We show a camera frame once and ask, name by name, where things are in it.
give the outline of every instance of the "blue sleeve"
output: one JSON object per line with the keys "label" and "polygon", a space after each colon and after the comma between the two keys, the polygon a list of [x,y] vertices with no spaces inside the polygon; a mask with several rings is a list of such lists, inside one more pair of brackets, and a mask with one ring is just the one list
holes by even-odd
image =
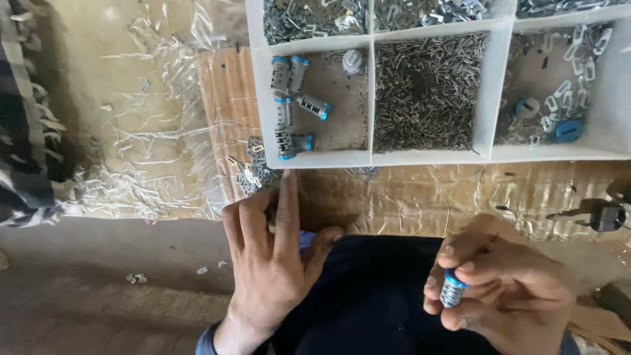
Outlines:
{"label": "blue sleeve", "polygon": [[581,355],[579,346],[576,345],[576,341],[574,341],[570,332],[566,332],[563,340],[561,340],[561,355]]}
{"label": "blue sleeve", "polygon": [[[215,350],[215,344],[213,343],[213,339],[215,338],[215,331],[217,327],[219,327],[221,322],[217,322],[208,329],[199,337],[197,348],[195,348],[195,355],[218,355]],[[261,346],[256,349],[252,355],[265,355],[268,353],[269,340],[264,342]]]}
{"label": "blue sleeve", "polygon": [[215,351],[215,345],[213,344],[213,338],[215,338],[215,330],[219,327],[221,322],[217,322],[199,337],[198,346],[195,348],[195,355],[217,355]]}

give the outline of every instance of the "fingernail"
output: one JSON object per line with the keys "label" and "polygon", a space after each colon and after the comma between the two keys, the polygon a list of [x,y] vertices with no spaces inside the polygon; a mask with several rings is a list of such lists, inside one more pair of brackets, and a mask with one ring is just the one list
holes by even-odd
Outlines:
{"label": "fingernail", "polygon": [[437,283],[438,282],[436,282],[436,278],[434,276],[430,276],[427,278],[427,281],[425,283],[425,288],[434,287],[436,286]]}
{"label": "fingernail", "polygon": [[339,241],[340,239],[342,239],[343,236],[344,236],[344,233],[337,233],[337,234],[335,234],[333,236],[333,242],[335,243],[335,242]]}
{"label": "fingernail", "polygon": [[475,265],[473,265],[473,262],[466,262],[466,263],[460,265],[458,267],[458,270],[464,271],[464,272],[473,272],[474,268],[475,268]]}
{"label": "fingernail", "polygon": [[454,250],[453,246],[448,246],[445,248],[445,250],[440,254],[441,256],[454,256],[454,254],[456,253],[456,251]]}
{"label": "fingernail", "polygon": [[462,319],[460,321],[460,323],[458,323],[458,329],[465,329],[467,327],[467,320],[466,319]]}

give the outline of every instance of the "corrugated cardboard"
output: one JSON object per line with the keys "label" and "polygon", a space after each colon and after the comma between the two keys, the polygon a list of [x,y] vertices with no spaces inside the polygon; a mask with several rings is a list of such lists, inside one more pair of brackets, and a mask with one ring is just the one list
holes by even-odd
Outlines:
{"label": "corrugated cardboard", "polygon": [[[228,202],[244,197],[236,167],[247,162],[245,141],[260,135],[248,48],[222,49],[199,58],[218,174]],[[533,239],[601,238],[626,241],[629,230],[602,233],[546,216],[585,210],[585,199],[616,197],[631,186],[631,162],[535,162],[487,165],[386,167],[366,182],[343,169],[300,173],[302,228],[341,225],[358,234],[445,237],[472,216],[492,213],[512,220]]]}

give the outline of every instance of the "blue plastic cap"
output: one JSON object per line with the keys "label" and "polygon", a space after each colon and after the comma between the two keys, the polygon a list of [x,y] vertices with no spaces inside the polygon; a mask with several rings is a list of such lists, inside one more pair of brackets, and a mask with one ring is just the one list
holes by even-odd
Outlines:
{"label": "blue plastic cap", "polygon": [[460,287],[461,289],[465,289],[469,286],[458,280],[458,277],[456,276],[456,268],[448,268],[445,270],[445,281],[448,281],[450,284]]}
{"label": "blue plastic cap", "polygon": [[274,99],[274,101],[279,103],[293,102],[293,96],[283,96],[280,99]]}
{"label": "blue plastic cap", "polygon": [[302,63],[304,65],[311,64],[311,61],[308,60],[307,58],[301,58],[301,57],[298,57],[298,56],[292,56],[292,61],[296,61],[296,62]]}
{"label": "blue plastic cap", "polygon": [[315,145],[316,145],[316,135],[313,133],[309,133],[307,135],[307,150],[310,152],[313,152]]}
{"label": "blue plastic cap", "polygon": [[294,155],[279,155],[278,158],[280,160],[290,160],[296,157],[296,155],[298,154],[294,154]]}
{"label": "blue plastic cap", "polygon": [[329,115],[332,109],[333,109],[333,105],[326,104],[326,110],[324,110],[324,113],[322,114],[322,117],[320,119],[323,121],[326,121],[326,117]]}
{"label": "blue plastic cap", "polygon": [[287,64],[289,64],[289,60],[285,57],[274,57],[274,59],[272,59],[272,64],[278,62],[278,61],[283,61]]}
{"label": "blue plastic cap", "polygon": [[571,143],[583,133],[583,122],[578,119],[557,122],[554,133],[557,143]]}

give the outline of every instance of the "finger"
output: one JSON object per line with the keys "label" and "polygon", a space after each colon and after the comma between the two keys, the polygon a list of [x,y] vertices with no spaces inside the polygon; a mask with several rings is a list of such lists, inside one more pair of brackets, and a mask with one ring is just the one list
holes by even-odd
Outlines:
{"label": "finger", "polygon": [[241,201],[235,202],[223,208],[221,211],[221,219],[223,221],[223,228],[226,230],[226,236],[228,237],[228,245],[230,245],[230,251],[240,251],[244,248],[243,233],[241,232],[241,221],[239,219],[239,205]]}
{"label": "finger", "polygon": [[311,244],[305,249],[302,263],[305,269],[305,283],[309,289],[315,284],[322,273],[324,261],[333,248],[333,243],[344,236],[344,229],[327,227],[315,235]]}
{"label": "finger", "polygon": [[456,269],[456,276],[471,285],[502,278],[514,279],[531,295],[541,299],[567,301],[572,298],[570,278],[563,265],[526,246],[507,241]]}
{"label": "finger", "polygon": [[444,306],[440,301],[429,298],[425,298],[423,300],[423,309],[431,315],[439,314],[440,312],[442,312],[443,308]]}
{"label": "finger", "polygon": [[429,277],[423,287],[423,294],[426,298],[439,300],[440,290],[442,290],[442,284],[445,282],[445,276],[443,268],[435,265],[430,271]]}
{"label": "finger", "polygon": [[275,196],[276,190],[270,189],[241,200],[239,219],[245,249],[249,253],[261,256],[269,255],[268,220],[265,216],[265,210]]}
{"label": "finger", "polygon": [[280,184],[276,233],[274,234],[275,257],[300,257],[300,211],[298,208],[298,174],[285,169]]}
{"label": "finger", "polygon": [[519,330],[516,319],[475,299],[464,299],[453,308],[446,308],[440,320],[448,330],[472,330],[502,351]]}
{"label": "finger", "polygon": [[498,237],[517,240],[519,233],[505,220],[487,214],[477,215],[439,255],[438,263],[444,268],[458,267],[484,253]]}

